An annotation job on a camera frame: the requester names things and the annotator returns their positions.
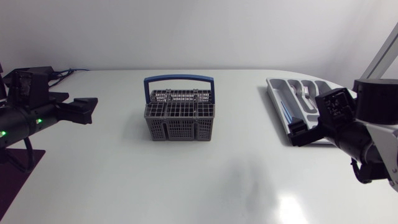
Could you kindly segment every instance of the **white tabletop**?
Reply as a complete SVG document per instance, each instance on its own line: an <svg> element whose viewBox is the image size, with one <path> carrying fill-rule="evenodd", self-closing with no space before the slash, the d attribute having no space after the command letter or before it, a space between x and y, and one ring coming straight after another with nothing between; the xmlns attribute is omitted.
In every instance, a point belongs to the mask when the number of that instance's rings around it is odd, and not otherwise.
<svg viewBox="0 0 398 224"><path fill-rule="evenodd" d="M170 73L215 79L210 142L151 141L143 79ZM69 92L67 102L98 97L93 124L61 121L31 137L34 148L47 153L1 223L396 223L398 194L387 180L360 184L351 158L333 146L289 146L267 77L309 76L276 70L74 74L52 91ZM185 83L183 89L203 86Z"/></svg>

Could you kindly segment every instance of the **fork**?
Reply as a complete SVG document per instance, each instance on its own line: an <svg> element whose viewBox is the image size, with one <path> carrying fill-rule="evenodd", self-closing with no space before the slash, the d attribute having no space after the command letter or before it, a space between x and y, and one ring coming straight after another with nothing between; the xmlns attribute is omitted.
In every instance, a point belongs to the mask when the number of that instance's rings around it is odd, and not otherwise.
<svg viewBox="0 0 398 224"><path fill-rule="evenodd" d="M312 99L310 98L310 92L309 92L309 90L308 90L308 86L304 86L304 95L305 95L305 98L310 102L311 106L312 106L314 109L316 109L316 108L317 108L316 104L315 104L315 103L312 101Z"/></svg>

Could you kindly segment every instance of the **gray plastic basket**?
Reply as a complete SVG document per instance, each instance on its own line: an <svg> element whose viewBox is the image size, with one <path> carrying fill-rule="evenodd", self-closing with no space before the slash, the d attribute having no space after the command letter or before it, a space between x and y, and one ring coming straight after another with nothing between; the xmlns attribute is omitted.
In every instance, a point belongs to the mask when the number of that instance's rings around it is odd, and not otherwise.
<svg viewBox="0 0 398 224"><path fill-rule="evenodd" d="M210 82L211 90L153 90L162 80ZM159 75L144 79L145 119L153 141L210 141L215 116L214 80L201 75Z"/></svg>

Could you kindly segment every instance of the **gray cutlery tray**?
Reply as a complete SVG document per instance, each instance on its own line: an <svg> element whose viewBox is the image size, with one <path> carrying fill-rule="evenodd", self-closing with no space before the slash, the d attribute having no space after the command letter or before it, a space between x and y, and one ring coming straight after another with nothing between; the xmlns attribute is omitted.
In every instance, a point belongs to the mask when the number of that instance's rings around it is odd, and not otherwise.
<svg viewBox="0 0 398 224"><path fill-rule="evenodd" d="M311 102L305 97L304 86L308 87L308 92L311 100L315 104L315 97L319 94L326 93L332 90L332 87L323 80L309 80L309 79L293 79L293 78L267 78L268 94L282 121L286 134L290 133L289 121L285 115L284 106L291 115L303 119L308 128L311 129L318 124L319 112L314 108ZM331 144L326 139L320 139L313 142L314 144Z"/></svg>

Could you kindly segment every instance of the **blue handle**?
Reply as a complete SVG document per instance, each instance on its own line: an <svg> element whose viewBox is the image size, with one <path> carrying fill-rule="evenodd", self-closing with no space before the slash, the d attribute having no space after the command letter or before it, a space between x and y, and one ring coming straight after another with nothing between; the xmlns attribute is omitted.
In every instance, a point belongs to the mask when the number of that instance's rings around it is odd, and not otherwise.
<svg viewBox="0 0 398 224"><path fill-rule="evenodd" d="M149 96L149 83L157 82L163 80L195 80L202 82L209 82L211 88L211 103L215 103L215 94L214 94L214 79L211 77L206 77L203 75L187 75L187 74L173 74L173 75L157 75L154 77L148 77L144 79L144 90L145 90L145 99L147 103L150 103Z"/></svg>

